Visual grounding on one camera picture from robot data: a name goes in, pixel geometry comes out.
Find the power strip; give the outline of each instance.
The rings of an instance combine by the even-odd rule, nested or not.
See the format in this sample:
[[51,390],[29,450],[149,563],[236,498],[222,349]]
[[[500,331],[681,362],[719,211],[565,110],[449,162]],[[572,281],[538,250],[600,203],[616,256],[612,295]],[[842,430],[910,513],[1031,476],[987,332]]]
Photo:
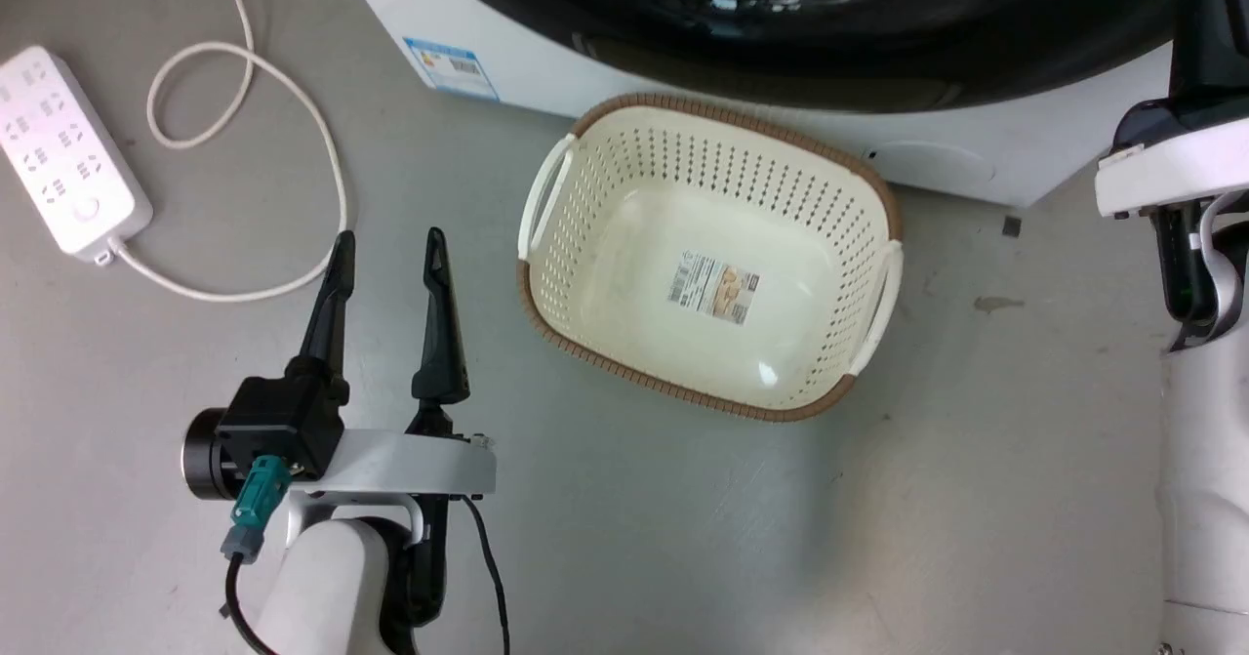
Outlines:
[[0,142],[56,245],[107,265],[152,206],[70,69],[42,46],[0,65]]

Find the gray floor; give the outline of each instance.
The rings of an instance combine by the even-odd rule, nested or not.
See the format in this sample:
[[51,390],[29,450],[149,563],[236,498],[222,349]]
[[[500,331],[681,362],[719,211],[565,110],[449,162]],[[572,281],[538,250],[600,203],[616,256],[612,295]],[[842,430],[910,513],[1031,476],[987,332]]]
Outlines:
[[[1152,651],[1159,615],[1158,351],[1170,330],[1142,222],[1100,220],[1089,175],[1022,214],[904,191],[907,278],[854,392],[767,426],[683,405],[543,344],[515,294],[515,228],[562,118],[425,90],[361,0],[250,0],[260,46],[316,98],[360,238],[351,426],[406,425],[425,229],[446,229],[473,396],[497,439],[483,502],[518,654]],[[0,0],[0,56],[59,51],[157,215],[135,241],[224,290],[297,275],[333,201],[304,109],[260,78],[222,136],[152,140],[156,68],[240,38],[230,0]],[[169,100],[187,135],[237,81],[205,60]],[[279,374],[312,291],[245,306],[169,295],[59,254],[0,170],[0,651],[221,652],[227,506],[182,486],[187,420]],[[985,314],[979,296],[1022,300]],[[262,602],[280,554],[245,571]],[[430,654],[500,651],[468,516]]]

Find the black cable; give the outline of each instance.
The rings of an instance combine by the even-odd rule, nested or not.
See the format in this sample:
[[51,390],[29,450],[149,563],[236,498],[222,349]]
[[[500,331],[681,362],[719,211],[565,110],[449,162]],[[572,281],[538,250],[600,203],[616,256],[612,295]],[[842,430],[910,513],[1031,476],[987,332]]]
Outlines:
[[226,611],[230,612],[230,620],[234,621],[235,628],[239,629],[239,635],[242,636],[244,642],[251,646],[252,650],[260,652],[260,655],[277,655],[270,646],[265,645],[256,631],[251,630],[247,625],[247,620],[242,618],[242,609],[239,608],[239,568],[242,566],[242,556],[237,552],[230,558],[230,568],[226,569]]
[[477,535],[481,535],[481,554],[486,558],[486,569],[490,579],[495,580],[495,598],[498,600],[498,625],[503,629],[503,655],[512,652],[512,634],[507,628],[507,599],[503,596],[503,580],[498,576],[498,564],[495,562],[495,554],[490,550],[490,539],[486,538],[486,522],[481,520],[481,511],[472,499],[461,496],[468,510],[472,511],[472,520],[477,522]]

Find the cream plastic basket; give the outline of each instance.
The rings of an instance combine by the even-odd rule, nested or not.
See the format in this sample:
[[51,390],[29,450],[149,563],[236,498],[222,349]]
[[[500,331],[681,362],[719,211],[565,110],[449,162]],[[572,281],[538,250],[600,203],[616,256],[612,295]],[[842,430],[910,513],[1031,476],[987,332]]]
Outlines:
[[884,334],[901,219],[861,161],[659,95],[595,108],[550,152],[517,242],[543,336],[648,389],[789,421],[839,400]]

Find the stain on floor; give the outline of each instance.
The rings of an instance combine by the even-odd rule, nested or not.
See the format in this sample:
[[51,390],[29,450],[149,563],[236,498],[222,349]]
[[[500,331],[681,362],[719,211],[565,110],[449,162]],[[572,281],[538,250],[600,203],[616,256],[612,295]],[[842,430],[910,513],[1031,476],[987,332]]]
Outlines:
[[1022,299],[1007,299],[1005,296],[977,296],[975,301],[972,302],[973,309],[985,314],[992,314],[998,309],[1023,309],[1023,305]]

